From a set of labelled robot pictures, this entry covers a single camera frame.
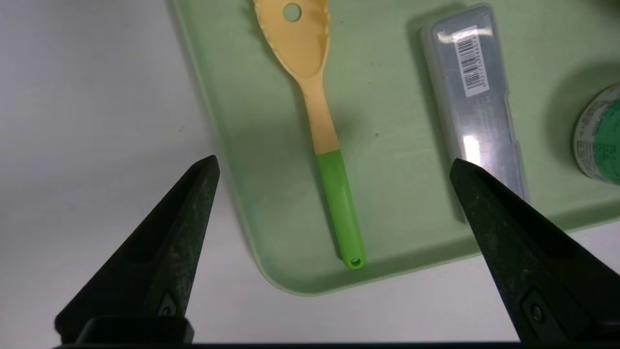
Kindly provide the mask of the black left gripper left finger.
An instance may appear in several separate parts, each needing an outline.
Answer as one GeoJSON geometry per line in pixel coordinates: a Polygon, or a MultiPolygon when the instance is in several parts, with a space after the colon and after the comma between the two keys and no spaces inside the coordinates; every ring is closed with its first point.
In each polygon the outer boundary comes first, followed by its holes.
{"type": "Polygon", "coordinates": [[[219,181],[193,163],[55,318],[62,340],[192,340],[186,319],[219,181]]]}

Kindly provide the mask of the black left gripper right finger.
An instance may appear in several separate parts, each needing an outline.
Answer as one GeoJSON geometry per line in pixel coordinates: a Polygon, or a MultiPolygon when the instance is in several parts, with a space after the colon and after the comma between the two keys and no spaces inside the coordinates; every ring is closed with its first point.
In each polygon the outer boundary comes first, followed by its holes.
{"type": "Polygon", "coordinates": [[[616,272],[480,166],[450,179],[521,342],[619,341],[616,272]]]}

